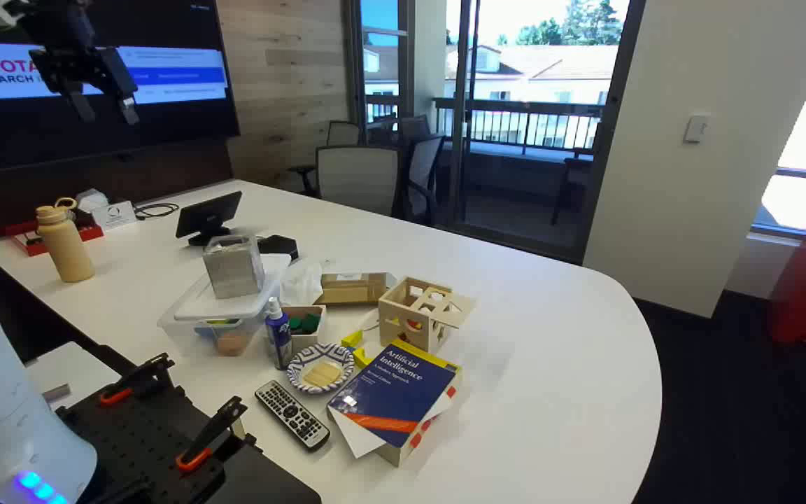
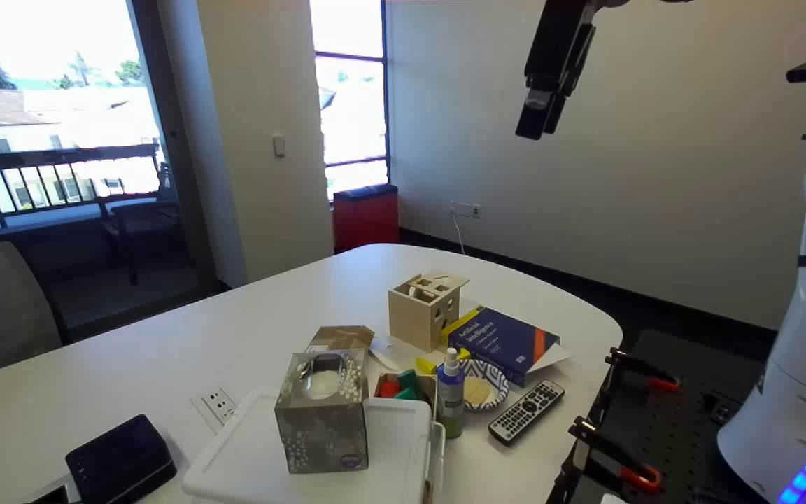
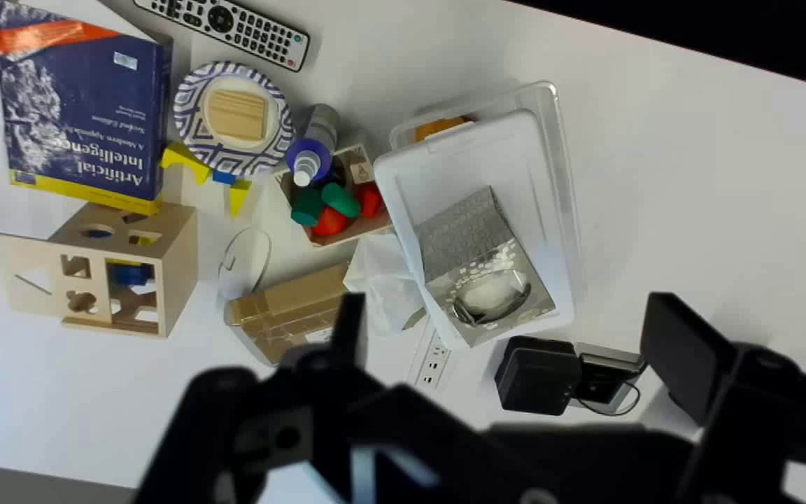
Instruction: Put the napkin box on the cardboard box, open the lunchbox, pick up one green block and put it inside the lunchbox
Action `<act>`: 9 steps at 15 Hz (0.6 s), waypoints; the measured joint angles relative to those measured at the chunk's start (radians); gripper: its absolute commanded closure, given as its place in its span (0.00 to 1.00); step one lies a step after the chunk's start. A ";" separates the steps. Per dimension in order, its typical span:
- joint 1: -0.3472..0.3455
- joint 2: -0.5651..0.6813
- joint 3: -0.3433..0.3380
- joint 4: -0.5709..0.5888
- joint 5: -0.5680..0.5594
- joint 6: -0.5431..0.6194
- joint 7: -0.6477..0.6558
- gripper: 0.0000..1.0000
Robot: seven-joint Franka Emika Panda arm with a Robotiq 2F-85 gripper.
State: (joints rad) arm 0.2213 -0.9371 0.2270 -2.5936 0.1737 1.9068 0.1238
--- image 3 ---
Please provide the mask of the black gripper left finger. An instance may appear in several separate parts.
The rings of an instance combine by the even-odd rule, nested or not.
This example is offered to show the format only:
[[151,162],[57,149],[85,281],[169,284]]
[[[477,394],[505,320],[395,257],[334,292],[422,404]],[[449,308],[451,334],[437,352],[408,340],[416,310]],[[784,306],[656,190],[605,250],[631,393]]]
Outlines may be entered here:
[[330,334],[330,368],[347,369],[365,362],[362,329],[367,315],[365,295],[347,295],[338,306],[338,316]]

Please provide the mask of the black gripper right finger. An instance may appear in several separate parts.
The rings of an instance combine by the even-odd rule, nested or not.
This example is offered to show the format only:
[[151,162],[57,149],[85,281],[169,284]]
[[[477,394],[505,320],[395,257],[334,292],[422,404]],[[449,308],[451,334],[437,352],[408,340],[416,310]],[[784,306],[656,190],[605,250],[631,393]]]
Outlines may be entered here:
[[670,399],[703,425],[713,410],[720,382],[740,359],[740,347],[678,295],[653,292],[642,329],[642,357],[659,372]]

